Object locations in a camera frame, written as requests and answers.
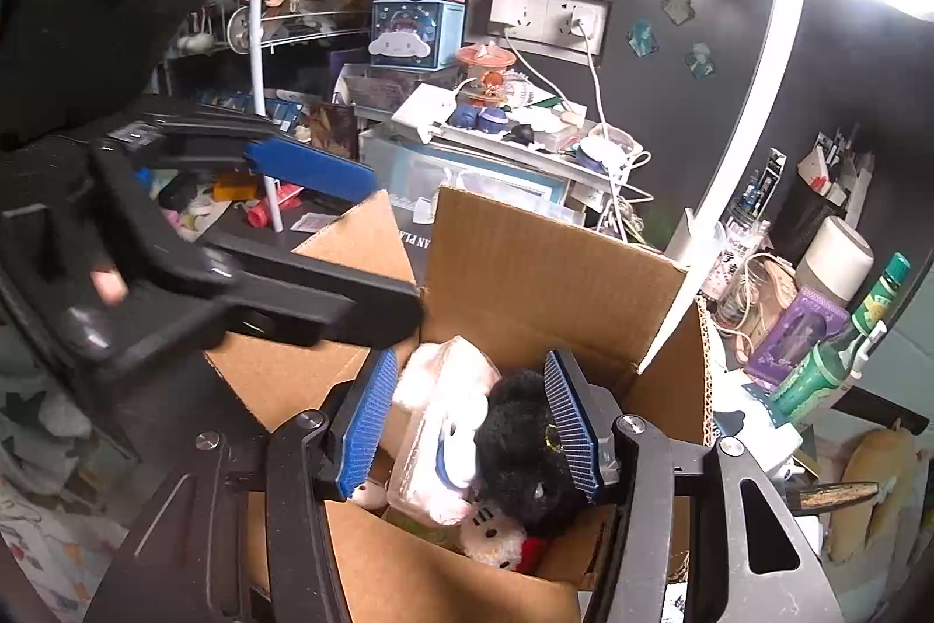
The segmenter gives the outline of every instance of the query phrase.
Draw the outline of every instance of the patterned fabric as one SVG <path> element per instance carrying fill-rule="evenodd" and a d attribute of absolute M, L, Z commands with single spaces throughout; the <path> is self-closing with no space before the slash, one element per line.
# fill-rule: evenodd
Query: patterned fabric
<path fill-rule="evenodd" d="M 62 623 L 81 623 L 125 528 L 37 507 L 0 476 L 0 536 Z"/>

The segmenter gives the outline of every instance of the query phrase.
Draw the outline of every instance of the black mesh pen holder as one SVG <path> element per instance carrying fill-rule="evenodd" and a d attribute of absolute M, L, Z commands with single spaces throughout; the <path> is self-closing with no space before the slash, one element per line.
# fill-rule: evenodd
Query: black mesh pen holder
<path fill-rule="evenodd" d="M 811 190 L 800 175 L 795 175 L 795 182 L 769 231 L 775 254 L 797 267 L 821 223 L 828 217 L 842 217 L 843 214 L 842 207 Z"/>

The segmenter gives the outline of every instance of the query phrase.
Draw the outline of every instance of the cardboard box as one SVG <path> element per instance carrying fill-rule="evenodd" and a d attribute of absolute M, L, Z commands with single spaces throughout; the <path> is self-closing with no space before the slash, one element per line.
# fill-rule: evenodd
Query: cardboard box
<path fill-rule="evenodd" d="M 413 281 L 383 191 L 297 251 Z M 539 368 L 545 351 L 568 346 L 587 378 L 613 391 L 624 410 L 645 416 L 671 438 L 709 443 L 709 344 L 699 308 L 688 311 L 646 372 L 636 374 L 683 279 L 683 270 L 663 256 L 442 189 L 420 338 L 442 342 L 462 335 L 504 373 Z M 398 347 L 400 361 L 412 346 Z M 356 374 L 365 354 L 342 344 L 301 349 L 232 335 L 209 359 L 274 430 L 321 404 L 334 383 Z M 679 503 L 675 513 L 673 569 L 682 567 L 688 549 L 686 507 Z M 262 580 L 258 500 L 251 514 L 251 570 Z M 543 560 L 550 579 L 543 580 L 429 545 L 352 504 L 328 502 L 327 514 L 347 604 L 358 622 L 571 623 L 580 620 L 576 589 L 599 572 L 595 563 L 606 544 L 606 511 L 582 514 Z"/>

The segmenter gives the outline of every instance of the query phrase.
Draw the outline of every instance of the blue sticker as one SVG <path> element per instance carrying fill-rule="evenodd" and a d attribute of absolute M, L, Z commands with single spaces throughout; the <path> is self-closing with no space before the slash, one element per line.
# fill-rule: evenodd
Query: blue sticker
<path fill-rule="evenodd" d="M 709 77 L 716 71 L 710 55 L 710 46 L 706 43 L 695 43 L 691 53 L 685 56 L 685 64 L 698 80 Z"/>
<path fill-rule="evenodd" d="M 640 19 L 632 26 L 626 40 L 629 41 L 635 55 L 640 58 L 655 54 L 658 50 L 658 41 L 652 34 L 652 24 L 646 19 Z"/>

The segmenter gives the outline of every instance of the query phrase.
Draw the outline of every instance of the black plush toy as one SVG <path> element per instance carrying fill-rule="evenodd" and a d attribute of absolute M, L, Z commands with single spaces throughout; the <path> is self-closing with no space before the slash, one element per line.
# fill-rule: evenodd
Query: black plush toy
<path fill-rule="evenodd" d="M 587 506 L 571 481 L 542 374 L 521 370 L 494 385 L 475 444 L 481 499 L 496 502 L 529 535 L 556 536 Z"/>

